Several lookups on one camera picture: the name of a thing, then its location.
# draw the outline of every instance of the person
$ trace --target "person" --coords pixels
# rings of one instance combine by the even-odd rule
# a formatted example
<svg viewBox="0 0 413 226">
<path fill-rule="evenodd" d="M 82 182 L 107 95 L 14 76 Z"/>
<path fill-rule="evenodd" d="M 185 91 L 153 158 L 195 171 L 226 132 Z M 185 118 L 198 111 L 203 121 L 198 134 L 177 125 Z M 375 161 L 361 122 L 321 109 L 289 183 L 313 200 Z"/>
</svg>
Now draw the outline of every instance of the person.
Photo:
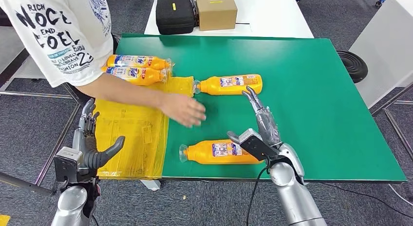
<svg viewBox="0 0 413 226">
<path fill-rule="evenodd" d="M 52 87 L 68 84 L 76 95 L 157 108 L 187 127 L 206 119 L 193 98 L 101 71 L 117 46 L 106 0 L 0 0 L 0 7 Z"/>
</svg>

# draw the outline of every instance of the yellow bottle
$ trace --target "yellow bottle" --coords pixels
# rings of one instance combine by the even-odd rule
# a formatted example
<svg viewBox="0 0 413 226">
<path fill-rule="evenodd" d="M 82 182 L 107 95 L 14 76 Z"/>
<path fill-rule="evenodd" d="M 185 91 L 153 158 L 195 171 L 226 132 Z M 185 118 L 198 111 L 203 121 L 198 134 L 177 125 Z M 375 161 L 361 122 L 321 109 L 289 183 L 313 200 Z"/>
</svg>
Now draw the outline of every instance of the yellow bottle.
<svg viewBox="0 0 413 226">
<path fill-rule="evenodd" d="M 211 95 L 242 94 L 246 85 L 259 94 L 263 89 L 263 80 L 258 74 L 212 76 L 204 81 L 194 81 L 193 91 L 195 94 L 204 92 Z"/>
<path fill-rule="evenodd" d="M 161 59 L 156 56 L 124 56 L 111 55 L 107 62 L 109 67 L 150 67 L 155 70 L 169 69 L 170 59 Z"/>
<path fill-rule="evenodd" d="M 166 70 L 137 67 L 102 67 L 102 71 L 129 81 L 138 86 L 149 86 L 155 82 L 166 82 L 168 74 Z"/>
<path fill-rule="evenodd" d="M 179 159 L 181 162 L 192 160 L 200 164 L 259 164 L 262 162 L 229 139 L 203 141 L 189 147 L 181 145 Z"/>
</svg>

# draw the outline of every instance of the robotic hand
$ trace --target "robotic hand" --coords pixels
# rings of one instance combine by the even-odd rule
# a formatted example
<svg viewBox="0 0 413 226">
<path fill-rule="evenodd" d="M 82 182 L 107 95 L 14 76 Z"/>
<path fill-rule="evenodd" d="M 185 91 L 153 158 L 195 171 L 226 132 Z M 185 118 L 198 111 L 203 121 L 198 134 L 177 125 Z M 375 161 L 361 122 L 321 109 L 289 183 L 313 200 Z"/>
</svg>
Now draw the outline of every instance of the robotic hand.
<svg viewBox="0 0 413 226">
<path fill-rule="evenodd" d="M 282 142 L 269 107 L 264 107 L 249 86 L 243 94 L 254 109 L 259 133 L 246 130 L 240 136 L 228 131 L 228 137 L 258 160 L 266 159 L 271 180 L 280 195 L 289 226 L 326 226 L 316 203 L 304 185 L 304 169 L 294 149 Z"/>
<path fill-rule="evenodd" d="M 125 137 L 120 136 L 106 151 L 97 151 L 94 132 L 99 113 L 92 115 L 94 108 L 91 98 L 82 110 L 73 148 L 63 147 L 54 156 L 56 180 L 64 183 L 52 226 L 89 225 L 96 207 L 94 202 L 100 196 L 97 169 L 114 157 L 125 142 Z"/>
</svg>

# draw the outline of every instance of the gray carpet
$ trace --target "gray carpet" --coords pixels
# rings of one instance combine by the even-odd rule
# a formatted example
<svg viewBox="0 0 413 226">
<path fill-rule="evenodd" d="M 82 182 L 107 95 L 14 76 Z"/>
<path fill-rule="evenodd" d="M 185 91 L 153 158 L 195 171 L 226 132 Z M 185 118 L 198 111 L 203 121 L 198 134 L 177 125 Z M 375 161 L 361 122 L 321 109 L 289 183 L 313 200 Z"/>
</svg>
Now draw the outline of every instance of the gray carpet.
<svg viewBox="0 0 413 226">
<path fill-rule="evenodd" d="M 348 49 L 375 14 L 375 1 L 301 0 L 300 8 L 315 37 L 330 38 L 336 48 Z M 113 32 L 143 33 L 152 2 L 108 0 Z M 65 93 L 61 87 L 50 88 L 44 80 L 31 82 L 26 79 L 15 79 L 8 90 Z M 413 99 L 413 94 L 406 98 Z M 34 181 L 74 106 L 72 101 L 65 99 L 0 96 L 0 170 Z M 413 143 L 410 126 L 413 107 L 397 105 L 392 106 L 391 111 Z M 77 120 L 64 140 L 64 146 L 71 145 Z M 411 180 L 413 161 L 407 156 L 385 115 L 382 113 L 375 120 Z M 51 167 L 43 186 L 52 186 L 53 169 Z M 413 215 L 413 207 L 398 199 L 387 185 L 336 185 L 376 196 L 396 209 Z M 139 181 L 103 180 L 101 187 L 102 197 L 97 202 L 95 213 L 101 226 L 232 226 L 244 223 L 253 183 L 164 181 L 159 191 L 152 192 Z M 410 183 L 394 187 L 402 196 L 412 199 L 413 186 Z M 413 220 L 374 199 L 323 184 L 309 184 L 308 188 L 329 225 L 413 225 Z M 42 226 L 51 223 L 58 196 L 43 197 L 3 183 L 0 183 L 0 193 L 0 214 L 11 215 L 10 226 Z M 251 225 L 284 225 L 278 202 L 274 186 L 260 183 L 251 208 Z"/>
</svg>

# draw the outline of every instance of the cardboard box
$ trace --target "cardboard box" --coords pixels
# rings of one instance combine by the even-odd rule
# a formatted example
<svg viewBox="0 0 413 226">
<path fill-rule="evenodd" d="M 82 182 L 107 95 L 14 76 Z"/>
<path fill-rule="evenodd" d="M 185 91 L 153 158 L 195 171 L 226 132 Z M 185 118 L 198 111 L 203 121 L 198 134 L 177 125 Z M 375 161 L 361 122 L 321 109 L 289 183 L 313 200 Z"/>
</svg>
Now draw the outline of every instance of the cardboard box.
<svg viewBox="0 0 413 226">
<path fill-rule="evenodd" d="M 237 5 L 234 0 L 196 0 L 199 13 L 199 29 L 234 29 Z"/>
</svg>

